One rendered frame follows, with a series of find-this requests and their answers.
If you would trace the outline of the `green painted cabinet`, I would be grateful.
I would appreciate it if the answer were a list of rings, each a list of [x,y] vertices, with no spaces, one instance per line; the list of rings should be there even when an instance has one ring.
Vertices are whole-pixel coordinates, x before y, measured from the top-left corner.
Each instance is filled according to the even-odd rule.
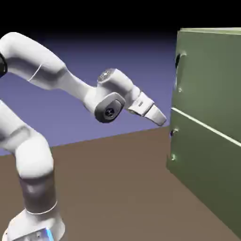
[[[241,27],[182,28],[167,169],[241,239]]]

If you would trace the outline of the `small green cabinet door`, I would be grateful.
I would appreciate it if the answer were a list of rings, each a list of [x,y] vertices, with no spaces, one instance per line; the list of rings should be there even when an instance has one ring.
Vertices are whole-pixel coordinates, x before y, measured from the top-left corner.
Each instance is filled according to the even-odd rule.
[[[173,108],[176,161],[168,170],[241,239],[241,142]]]

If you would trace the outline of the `large green cabinet door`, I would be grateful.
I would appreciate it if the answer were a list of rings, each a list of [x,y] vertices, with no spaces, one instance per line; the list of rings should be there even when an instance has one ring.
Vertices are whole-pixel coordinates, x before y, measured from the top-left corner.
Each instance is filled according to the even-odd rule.
[[[241,142],[241,31],[182,29],[176,56],[186,52],[182,92],[172,107]]]

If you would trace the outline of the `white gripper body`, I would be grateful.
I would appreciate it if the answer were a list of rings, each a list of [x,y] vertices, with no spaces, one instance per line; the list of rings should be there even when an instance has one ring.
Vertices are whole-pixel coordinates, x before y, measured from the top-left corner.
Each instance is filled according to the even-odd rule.
[[[166,116],[155,104],[153,104],[152,107],[147,111],[147,113],[145,114],[145,118],[152,121],[158,126],[163,126],[163,124],[167,120]]]

